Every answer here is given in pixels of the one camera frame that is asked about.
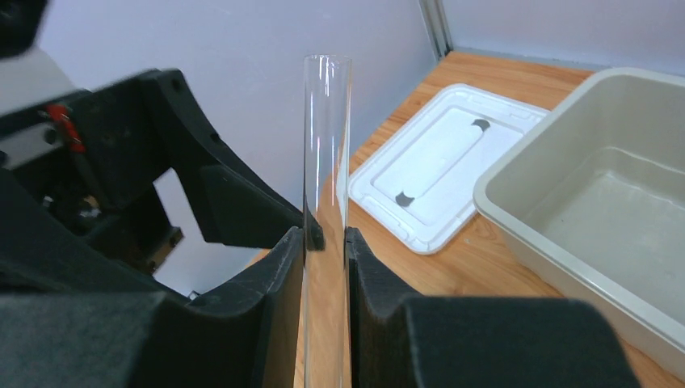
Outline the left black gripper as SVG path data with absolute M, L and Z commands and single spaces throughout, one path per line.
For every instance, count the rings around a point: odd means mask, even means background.
M 221 140 L 183 73 L 147 70 L 1 119 L 1 290 L 155 292 L 181 238 L 155 181 L 179 177 L 204 240 L 268 249 L 320 225 Z

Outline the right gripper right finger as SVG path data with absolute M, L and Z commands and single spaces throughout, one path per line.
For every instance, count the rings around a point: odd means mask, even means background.
M 354 387 L 637 387 L 609 322 L 559 297 L 429 297 L 346 231 Z

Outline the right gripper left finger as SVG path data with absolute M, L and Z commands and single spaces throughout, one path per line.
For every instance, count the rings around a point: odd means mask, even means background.
M 154 293 L 1 299 L 4 387 L 290 387 L 303 232 L 188 303 Z

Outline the clear glass test tube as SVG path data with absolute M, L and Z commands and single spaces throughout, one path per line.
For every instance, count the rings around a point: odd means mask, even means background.
M 305 58 L 304 385 L 342 387 L 347 362 L 351 59 Z

